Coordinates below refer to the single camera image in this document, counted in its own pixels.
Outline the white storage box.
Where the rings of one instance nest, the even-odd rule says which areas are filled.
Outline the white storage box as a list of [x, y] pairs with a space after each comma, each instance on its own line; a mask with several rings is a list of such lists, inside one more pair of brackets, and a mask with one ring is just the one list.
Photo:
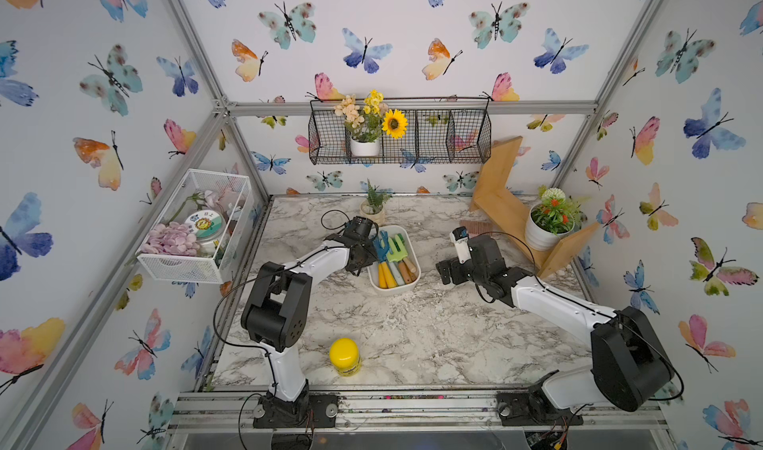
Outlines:
[[421, 277], [421, 267], [407, 231], [396, 225], [381, 227], [374, 245], [381, 261], [367, 268], [373, 290], [381, 296], [413, 291]]

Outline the green hand rake wooden handle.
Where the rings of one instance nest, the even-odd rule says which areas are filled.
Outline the green hand rake wooden handle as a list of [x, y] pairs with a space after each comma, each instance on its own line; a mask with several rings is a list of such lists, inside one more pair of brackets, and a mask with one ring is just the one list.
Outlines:
[[405, 238], [402, 234], [396, 234], [389, 238], [389, 253], [387, 258], [397, 264], [405, 283], [413, 283], [417, 279], [417, 267], [409, 257]]

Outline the blue hand rake yellow handle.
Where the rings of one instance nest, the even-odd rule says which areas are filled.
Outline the blue hand rake yellow handle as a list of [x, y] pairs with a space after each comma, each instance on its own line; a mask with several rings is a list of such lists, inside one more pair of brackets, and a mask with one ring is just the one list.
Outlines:
[[387, 254], [389, 253], [389, 235], [385, 231], [379, 230], [377, 237], [374, 239], [374, 247], [378, 257], [379, 288], [396, 288], [397, 281], [393, 277], [393, 273], [387, 262]]

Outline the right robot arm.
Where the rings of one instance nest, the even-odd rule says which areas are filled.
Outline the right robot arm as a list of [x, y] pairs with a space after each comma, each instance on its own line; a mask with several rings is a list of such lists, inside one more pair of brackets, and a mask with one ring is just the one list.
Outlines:
[[634, 412], [646, 402], [659, 402], [659, 390], [681, 380], [642, 311], [580, 300], [522, 267], [509, 267], [492, 233], [471, 237], [459, 227], [449, 239], [457, 256], [437, 263], [443, 284], [471, 282], [486, 303], [533, 313], [590, 350], [589, 364], [550, 372], [528, 388], [523, 412], [531, 420], [573, 422], [582, 408], [596, 404]]

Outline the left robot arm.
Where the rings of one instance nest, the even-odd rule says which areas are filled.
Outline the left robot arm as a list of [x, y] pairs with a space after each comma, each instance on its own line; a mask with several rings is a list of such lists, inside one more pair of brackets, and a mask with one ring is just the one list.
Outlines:
[[262, 351], [270, 371], [265, 392], [254, 392], [242, 408], [252, 411], [255, 429], [328, 429], [336, 425], [338, 397], [311, 392], [296, 344], [309, 312], [312, 287], [344, 270], [359, 275], [378, 261], [374, 241], [380, 227], [357, 216], [335, 227], [314, 251], [291, 263], [265, 263], [256, 278], [244, 282], [252, 290], [240, 315], [250, 342], [242, 349]]

